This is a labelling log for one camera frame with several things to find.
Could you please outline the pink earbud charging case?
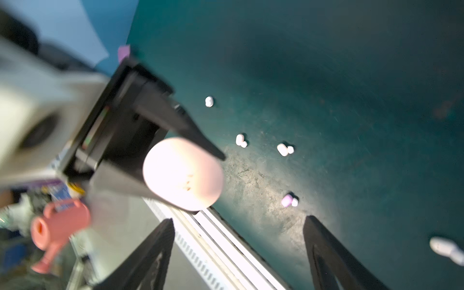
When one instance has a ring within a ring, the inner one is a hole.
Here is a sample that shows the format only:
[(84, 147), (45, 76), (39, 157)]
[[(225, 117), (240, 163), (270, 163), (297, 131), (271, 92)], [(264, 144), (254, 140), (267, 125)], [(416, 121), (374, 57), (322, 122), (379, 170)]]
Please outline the pink earbud charging case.
[(148, 152), (143, 163), (143, 178), (153, 193), (187, 211), (210, 207), (224, 187), (219, 161), (180, 137), (165, 139)]

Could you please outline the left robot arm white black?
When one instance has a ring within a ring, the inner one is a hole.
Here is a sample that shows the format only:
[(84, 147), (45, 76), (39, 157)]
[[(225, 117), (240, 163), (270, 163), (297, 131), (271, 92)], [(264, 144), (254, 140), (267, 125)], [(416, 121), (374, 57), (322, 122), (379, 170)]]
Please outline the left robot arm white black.
[(133, 58), (112, 77), (1, 12), (1, 186), (60, 179), (186, 211), (214, 204), (225, 154)]

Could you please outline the pink earbud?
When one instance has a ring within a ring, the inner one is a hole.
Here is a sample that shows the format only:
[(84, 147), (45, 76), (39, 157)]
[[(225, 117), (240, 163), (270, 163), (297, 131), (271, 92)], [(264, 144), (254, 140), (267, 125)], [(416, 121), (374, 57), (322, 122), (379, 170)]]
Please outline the pink earbud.
[(240, 147), (242, 147), (242, 148), (246, 148), (246, 147), (248, 146), (248, 143), (247, 143), (247, 141), (246, 141), (246, 139), (245, 139), (245, 135), (243, 135), (243, 134), (238, 134), (238, 135), (236, 136), (236, 145), (237, 145), (237, 146), (240, 146)]
[(277, 145), (277, 151), (281, 156), (286, 157), (293, 154), (295, 152), (295, 148), (293, 146), (287, 146), (286, 144), (280, 143)]

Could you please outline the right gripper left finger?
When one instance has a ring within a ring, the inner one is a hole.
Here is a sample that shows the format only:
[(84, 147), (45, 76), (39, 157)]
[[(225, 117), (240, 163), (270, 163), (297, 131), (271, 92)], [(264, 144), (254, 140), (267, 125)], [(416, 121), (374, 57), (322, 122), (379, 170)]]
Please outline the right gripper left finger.
[(161, 290), (175, 239), (172, 219), (163, 220), (95, 290)]

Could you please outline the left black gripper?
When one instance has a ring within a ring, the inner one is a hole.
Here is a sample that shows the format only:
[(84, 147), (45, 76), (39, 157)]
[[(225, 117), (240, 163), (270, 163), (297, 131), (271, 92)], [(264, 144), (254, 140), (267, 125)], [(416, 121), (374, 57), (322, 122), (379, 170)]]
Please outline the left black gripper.
[[(145, 88), (154, 88), (155, 93), (142, 93)], [(141, 176), (146, 154), (166, 136), (166, 130), (222, 161), (226, 155), (180, 104), (168, 98), (173, 93), (168, 83), (136, 59), (124, 59), (61, 160), (60, 177), (69, 181), (90, 179), (89, 186), (94, 190), (174, 206), (152, 192)]]

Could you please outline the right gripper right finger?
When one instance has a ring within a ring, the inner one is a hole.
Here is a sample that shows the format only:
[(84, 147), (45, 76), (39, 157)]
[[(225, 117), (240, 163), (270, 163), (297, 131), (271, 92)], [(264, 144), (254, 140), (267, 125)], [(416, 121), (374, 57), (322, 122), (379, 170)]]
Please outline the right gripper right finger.
[(315, 217), (307, 216), (303, 237), (317, 290), (386, 290), (340, 241)]

